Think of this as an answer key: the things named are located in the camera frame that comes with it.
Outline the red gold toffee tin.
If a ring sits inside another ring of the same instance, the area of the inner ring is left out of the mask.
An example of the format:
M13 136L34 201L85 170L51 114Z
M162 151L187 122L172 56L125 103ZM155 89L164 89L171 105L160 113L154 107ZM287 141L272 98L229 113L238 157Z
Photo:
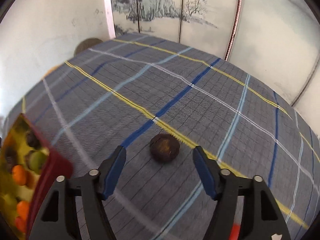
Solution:
M26 133L33 131L41 143L41 148L34 149L27 145ZM31 151L41 151L48 155L40 175L31 171L25 163L25 155ZM12 168L22 165L27 171L27 183L17 185L12 179ZM25 114L21 113L12 124L1 147L1 224L9 232L10 239L27 239L37 213L53 182L60 175L70 178L73 166L63 157L48 140L41 134ZM18 215L17 203L26 200L30 203L25 234L19 232L15 226Z

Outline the dark brown fruit in tin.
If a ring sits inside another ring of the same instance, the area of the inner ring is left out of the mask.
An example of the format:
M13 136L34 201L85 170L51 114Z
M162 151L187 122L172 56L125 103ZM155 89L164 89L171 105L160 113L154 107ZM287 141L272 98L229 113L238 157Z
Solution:
M36 150L41 148L41 143L33 131L28 131L26 133L25 138L29 147L34 148Z

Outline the red-orange fruit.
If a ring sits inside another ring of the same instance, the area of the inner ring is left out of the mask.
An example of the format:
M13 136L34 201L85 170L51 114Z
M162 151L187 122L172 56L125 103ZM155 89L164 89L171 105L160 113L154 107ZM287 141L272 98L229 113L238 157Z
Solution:
M21 216L17 216L15 218L15 226L17 230L23 234L27 231L27 222L25 219L23 219Z

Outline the orange round cushion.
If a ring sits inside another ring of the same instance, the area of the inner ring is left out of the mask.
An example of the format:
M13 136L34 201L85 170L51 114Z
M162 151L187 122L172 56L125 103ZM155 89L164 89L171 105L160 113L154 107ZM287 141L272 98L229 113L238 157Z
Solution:
M53 71L55 71L56 69L58 69L60 66L61 66L61 65L56 65L56 66L50 68L50 69L44 74L44 76L43 76L42 78L44 79L44 78L47 77L50 73L52 73Z

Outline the dark brown fruit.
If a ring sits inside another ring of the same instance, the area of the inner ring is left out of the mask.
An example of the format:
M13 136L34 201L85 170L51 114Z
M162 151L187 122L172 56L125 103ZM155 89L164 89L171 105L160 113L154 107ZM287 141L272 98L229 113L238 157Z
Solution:
M41 148L41 143L33 131L28 131L26 133L25 138L29 147L34 148L36 150Z
M179 154L180 143L173 135L160 133L150 140L149 149L155 161L169 163Z

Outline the large orange fruit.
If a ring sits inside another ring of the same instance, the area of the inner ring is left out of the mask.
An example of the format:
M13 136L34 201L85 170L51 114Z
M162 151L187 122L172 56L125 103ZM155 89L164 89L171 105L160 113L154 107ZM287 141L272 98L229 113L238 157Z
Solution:
M29 207L30 207L30 203L26 200L22 200L17 203L17 206L16 206L17 213L24 221L28 219Z

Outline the painted folding screen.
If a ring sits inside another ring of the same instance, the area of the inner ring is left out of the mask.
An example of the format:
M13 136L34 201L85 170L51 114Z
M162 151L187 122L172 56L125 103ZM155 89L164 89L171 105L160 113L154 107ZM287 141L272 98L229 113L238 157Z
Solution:
M319 22L304 0L111 0L117 35L138 31L229 61L319 132Z

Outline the green fruit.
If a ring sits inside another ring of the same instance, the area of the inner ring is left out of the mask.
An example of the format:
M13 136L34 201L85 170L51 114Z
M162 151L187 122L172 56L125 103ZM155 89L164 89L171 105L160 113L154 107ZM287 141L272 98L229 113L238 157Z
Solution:
M41 151L31 150L25 155L25 163L27 167L35 172L36 174L40 175L47 161L48 155L44 154Z

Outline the red fruit right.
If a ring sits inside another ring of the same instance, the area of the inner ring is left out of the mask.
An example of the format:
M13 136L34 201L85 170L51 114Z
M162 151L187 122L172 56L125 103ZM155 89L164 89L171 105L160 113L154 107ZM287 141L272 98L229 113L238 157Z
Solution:
M238 240L240 232L240 225L239 224L233 224L231 233L229 236L229 240Z

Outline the small orange in tin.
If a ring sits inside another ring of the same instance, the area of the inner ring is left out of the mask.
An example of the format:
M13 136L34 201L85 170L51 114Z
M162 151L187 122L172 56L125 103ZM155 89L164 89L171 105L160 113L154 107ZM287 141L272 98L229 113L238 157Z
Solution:
M22 165L15 165L12 168L12 179L19 186L24 186L27 183L27 171Z

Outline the grey plaid tablecloth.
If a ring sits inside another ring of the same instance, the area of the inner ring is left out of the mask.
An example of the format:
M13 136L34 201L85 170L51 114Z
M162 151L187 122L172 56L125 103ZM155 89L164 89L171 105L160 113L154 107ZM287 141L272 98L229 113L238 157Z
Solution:
M237 176L260 175L292 239L319 213L319 139L274 90L215 55L126 34L68 59L21 98L24 112L74 167L96 168L118 145L126 163L104 202L118 239L201 239L215 209L193 163L201 146ZM155 161L150 140L173 135L180 152Z

